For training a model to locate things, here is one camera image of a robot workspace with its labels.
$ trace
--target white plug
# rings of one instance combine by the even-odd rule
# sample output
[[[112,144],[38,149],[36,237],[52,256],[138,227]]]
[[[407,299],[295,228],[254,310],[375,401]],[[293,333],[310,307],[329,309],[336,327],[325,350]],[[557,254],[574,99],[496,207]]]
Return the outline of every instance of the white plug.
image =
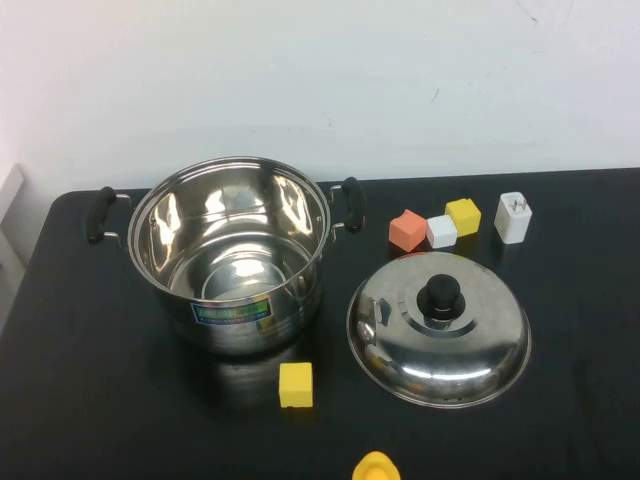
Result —
[[[494,224],[502,241],[506,244],[522,242],[532,215],[527,199],[520,192],[500,195]]]

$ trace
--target black table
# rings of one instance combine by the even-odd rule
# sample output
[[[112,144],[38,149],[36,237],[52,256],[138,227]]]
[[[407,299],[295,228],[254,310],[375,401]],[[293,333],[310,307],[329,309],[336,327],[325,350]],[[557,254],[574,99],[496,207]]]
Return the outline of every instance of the black table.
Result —
[[[640,169],[364,186],[366,230],[325,256],[317,320],[275,357],[246,361],[175,340],[127,254],[85,243],[93,192],[56,200],[0,338],[0,478],[346,479],[371,450],[403,479],[637,478]],[[525,242],[505,247],[493,218],[508,191],[523,192],[534,216]],[[393,254],[390,219],[404,208],[441,214],[460,197],[484,216],[448,250],[512,288],[533,350],[502,396],[440,410],[370,380],[345,317],[360,282]],[[126,204],[110,213],[107,226],[124,233]],[[286,360],[313,362],[313,409],[280,409]]]

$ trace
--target white cube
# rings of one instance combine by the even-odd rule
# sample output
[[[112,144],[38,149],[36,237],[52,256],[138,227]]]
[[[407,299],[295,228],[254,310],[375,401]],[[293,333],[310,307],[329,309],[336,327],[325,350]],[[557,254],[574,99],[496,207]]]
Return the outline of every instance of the white cube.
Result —
[[[450,247],[456,244],[458,230],[449,215],[427,219],[427,240],[431,248]]]
[[[498,202],[495,226],[506,244],[524,240],[533,212],[520,192],[503,193]]]

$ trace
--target lid knob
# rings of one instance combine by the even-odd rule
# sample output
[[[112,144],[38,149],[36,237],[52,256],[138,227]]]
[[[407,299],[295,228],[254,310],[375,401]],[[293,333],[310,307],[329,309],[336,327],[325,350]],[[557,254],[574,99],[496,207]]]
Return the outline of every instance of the lid knob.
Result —
[[[423,315],[436,320],[452,320],[460,316],[460,284],[451,275],[434,275],[418,292],[418,308]]]

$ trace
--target white wall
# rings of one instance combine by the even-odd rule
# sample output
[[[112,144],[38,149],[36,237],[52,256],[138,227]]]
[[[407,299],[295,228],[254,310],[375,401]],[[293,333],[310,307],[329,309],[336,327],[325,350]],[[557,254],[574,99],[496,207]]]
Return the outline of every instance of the white wall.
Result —
[[[640,165],[639,18],[633,0],[0,0],[0,161],[28,182],[4,228],[27,258],[58,195],[224,155],[317,180]]]

